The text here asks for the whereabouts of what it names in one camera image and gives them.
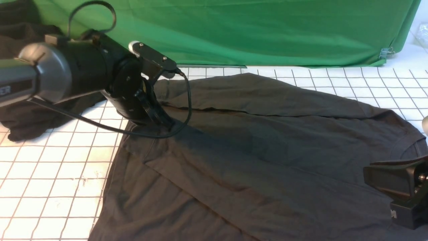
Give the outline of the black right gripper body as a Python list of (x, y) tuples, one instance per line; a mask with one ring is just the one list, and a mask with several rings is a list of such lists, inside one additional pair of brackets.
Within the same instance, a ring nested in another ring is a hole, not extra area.
[(363, 168), (365, 184), (392, 199), (392, 222), (417, 229), (428, 222), (428, 158), (382, 161)]

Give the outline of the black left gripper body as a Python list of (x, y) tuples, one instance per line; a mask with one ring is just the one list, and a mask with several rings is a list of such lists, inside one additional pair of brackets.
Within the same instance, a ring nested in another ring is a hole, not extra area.
[(119, 115), (136, 125), (152, 121), (159, 125), (154, 98), (146, 93), (147, 80), (142, 77), (138, 59), (106, 60), (108, 79), (103, 95)]

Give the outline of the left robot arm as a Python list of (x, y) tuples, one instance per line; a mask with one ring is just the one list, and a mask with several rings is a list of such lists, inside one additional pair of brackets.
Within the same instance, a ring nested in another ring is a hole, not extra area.
[(1, 60), (1, 106), (33, 97), (56, 104), (100, 92), (131, 122), (150, 119), (171, 128), (173, 120), (157, 101), (154, 84), (176, 73), (173, 60), (138, 41), (125, 48), (98, 31), (84, 40), (46, 35), (17, 58)]

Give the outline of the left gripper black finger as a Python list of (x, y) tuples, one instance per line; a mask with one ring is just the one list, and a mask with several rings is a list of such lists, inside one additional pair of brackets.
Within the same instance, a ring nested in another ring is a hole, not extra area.
[(142, 92), (142, 106), (147, 116), (158, 126), (171, 130), (174, 120), (165, 112), (153, 90)]

